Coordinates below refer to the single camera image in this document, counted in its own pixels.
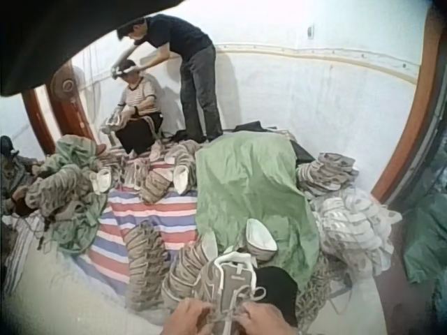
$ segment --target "white tile floor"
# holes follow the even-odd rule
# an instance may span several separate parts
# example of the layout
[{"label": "white tile floor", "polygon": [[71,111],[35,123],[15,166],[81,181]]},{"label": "white tile floor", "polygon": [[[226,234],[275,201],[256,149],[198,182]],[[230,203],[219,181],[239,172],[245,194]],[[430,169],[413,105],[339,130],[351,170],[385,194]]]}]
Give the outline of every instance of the white tile floor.
[{"label": "white tile floor", "polygon": [[[349,294],[335,299],[343,311]],[[33,335],[155,335],[161,328],[129,314],[105,299],[79,278],[67,273],[56,259],[31,246],[22,279],[3,312],[20,325],[19,334]],[[337,315],[328,302],[310,334],[386,334],[385,320],[374,280],[355,286],[346,311]]]}]

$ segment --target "dark floor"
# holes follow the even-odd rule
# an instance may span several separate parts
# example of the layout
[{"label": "dark floor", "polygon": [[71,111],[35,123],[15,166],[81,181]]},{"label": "dark floor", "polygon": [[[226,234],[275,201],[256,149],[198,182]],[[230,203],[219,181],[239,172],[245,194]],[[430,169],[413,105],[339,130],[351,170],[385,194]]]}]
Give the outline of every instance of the dark floor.
[{"label": "dark floor", "polygon": [[402,221],[393,226],[390,237],[395,246],[393,265],[375,278],[386,328],[388,335],[429,335],[434,282],[417,285],[408,283],[402,264],[404,237]]}]

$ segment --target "shoelace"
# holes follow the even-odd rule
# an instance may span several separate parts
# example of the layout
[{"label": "shoelace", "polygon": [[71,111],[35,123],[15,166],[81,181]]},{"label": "shoelace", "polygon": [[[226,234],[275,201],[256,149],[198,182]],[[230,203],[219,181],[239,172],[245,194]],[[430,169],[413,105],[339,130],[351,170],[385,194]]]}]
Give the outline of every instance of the shoelace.
[{"label": "shoelace", "polygon": [[[257,291],[262,291],[261,295],[256,295]],[[258,302],[267,295],[267,291],[265,288],[262,288],[258,286],[253,294],[250,292],[249,285],[243,285],[237,293],[237,303],[232,307],[231,309],[227,311],[220,311],[220,313],[213,313],[211,318],[208,320],[209,323],[216,323],[219,321],[226,321],[226,320],[234,320],[237,315],[240,315],[243,313],[242,304],[245,302]]]}]

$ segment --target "red white and blue striped sheet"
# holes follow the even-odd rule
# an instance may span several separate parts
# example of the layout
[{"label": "red white and blue striped sheet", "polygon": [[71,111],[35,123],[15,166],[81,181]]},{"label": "red white and blue striped sheet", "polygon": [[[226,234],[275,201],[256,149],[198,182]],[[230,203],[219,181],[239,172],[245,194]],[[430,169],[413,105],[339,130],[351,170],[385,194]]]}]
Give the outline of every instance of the red white and blue striped sheet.
[{"label": "red white and blue striped sheet", "polygon": [[[124,153],[122,149],[113,152]],[[169,167],[162,159],[151,164],[151,169]],[[90,280],[108,285],[119,296],[124,296],[129,282],[129,259],[123,236],[148,220],[161,232],[172,259],[185,243],[196,239],[196,204],[196,191],[180,196],[170,190],[156,204],[145,204],[133,190],[113,189],[99,218],[100,226],[93,245],[84,255],[75,257],[74,262]]]}]

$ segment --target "black hair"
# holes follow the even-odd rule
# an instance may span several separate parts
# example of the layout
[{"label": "black hair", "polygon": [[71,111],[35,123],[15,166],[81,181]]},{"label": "black hair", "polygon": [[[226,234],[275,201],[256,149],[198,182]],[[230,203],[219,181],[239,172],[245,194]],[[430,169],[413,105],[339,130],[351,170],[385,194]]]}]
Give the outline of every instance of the black hair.
[{"label": "black hair", "polygon": [[118,71],[123,72],[132,66],[135,66],[135,62],[132,59],[125,59],[121,63],[118,64]]},{"label": "black hair", "polygon": [[133,32],[133,26],[135,26],[136,24],[143,24],[145,23],[145,20],[145,18],[140,17],[134,21],[127,22],[126,24],[120,26],[120,28],[117,29],[118,39],[122,40],[123,37],[128,36],[130,33]]}]

